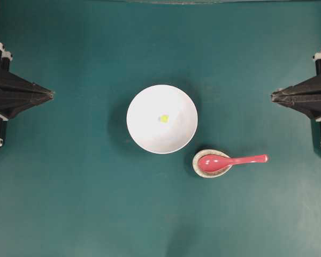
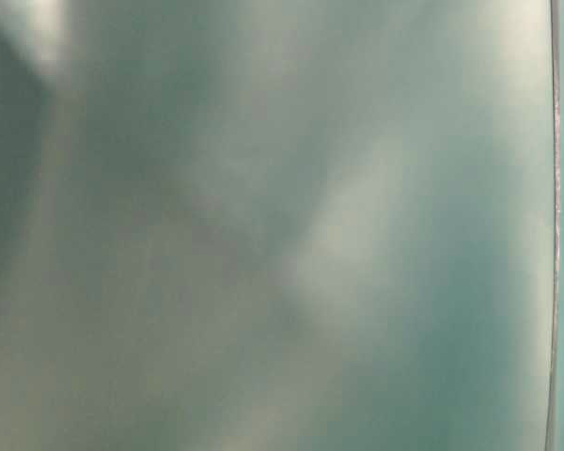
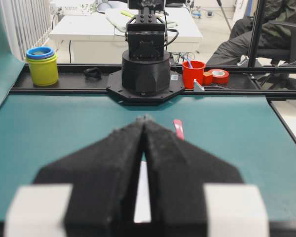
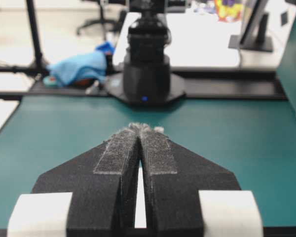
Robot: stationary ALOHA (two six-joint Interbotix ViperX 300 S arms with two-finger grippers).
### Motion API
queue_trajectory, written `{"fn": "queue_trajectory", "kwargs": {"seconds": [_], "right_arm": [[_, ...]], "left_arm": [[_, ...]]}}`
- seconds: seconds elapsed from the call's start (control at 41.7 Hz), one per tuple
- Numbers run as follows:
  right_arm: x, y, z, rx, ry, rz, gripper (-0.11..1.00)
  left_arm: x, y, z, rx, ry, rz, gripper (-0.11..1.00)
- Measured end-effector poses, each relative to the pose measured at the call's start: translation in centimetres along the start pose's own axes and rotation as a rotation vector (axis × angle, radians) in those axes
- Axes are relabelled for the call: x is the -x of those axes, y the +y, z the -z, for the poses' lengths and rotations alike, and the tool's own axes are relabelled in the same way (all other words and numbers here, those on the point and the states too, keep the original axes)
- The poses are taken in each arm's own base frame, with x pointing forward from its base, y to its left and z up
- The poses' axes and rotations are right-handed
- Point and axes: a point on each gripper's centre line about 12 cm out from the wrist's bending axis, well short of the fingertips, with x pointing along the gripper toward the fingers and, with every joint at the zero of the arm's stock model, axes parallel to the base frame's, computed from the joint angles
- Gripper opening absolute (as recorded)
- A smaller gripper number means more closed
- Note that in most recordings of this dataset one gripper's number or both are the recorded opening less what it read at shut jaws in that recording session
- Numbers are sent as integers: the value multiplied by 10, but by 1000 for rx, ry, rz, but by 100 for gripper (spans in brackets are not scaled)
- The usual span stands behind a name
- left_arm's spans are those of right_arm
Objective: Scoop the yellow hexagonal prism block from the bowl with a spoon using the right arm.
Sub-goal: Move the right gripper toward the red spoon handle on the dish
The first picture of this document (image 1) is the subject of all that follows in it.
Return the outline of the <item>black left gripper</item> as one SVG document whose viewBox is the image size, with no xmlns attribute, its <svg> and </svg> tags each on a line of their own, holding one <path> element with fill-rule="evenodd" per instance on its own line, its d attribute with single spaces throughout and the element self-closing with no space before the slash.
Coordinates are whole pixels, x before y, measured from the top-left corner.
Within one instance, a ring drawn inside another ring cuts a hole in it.
<svg viewBox="0 0 321 257">
<path fill-rule="evenodd" d="M 0 42 L 0 88 L 16 92 L 30 92 L 46 94 L 40 99 L 30 100 L 0 100 L 0 148 L 6 141 L 6 129 L 9 119 L 15 118 L 19 113 L 32 107 L 46 103 L 54 99 L 54 92 L 34 82 L 29 82 L 11 72 L 8 72 L 12 54 L 6 51 L 3 43 Z"/>
</svg>

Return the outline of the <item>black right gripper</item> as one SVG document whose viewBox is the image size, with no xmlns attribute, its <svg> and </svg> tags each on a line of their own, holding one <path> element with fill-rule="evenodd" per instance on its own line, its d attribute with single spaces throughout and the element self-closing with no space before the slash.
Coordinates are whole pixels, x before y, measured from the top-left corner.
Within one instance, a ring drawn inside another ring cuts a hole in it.
<svg viewBox="0 0 321 257">
<path fill-rule="evenodd" d="M 321 147 L 321 96 L 289 96 L 321 93 L 321 51 L 313 56 L 316 67 L 316 76 L 297 85 L 280 89 L 271 94 L 274 103 L 294 109 L 316 120 L 320 127 Z"/>
</svg>

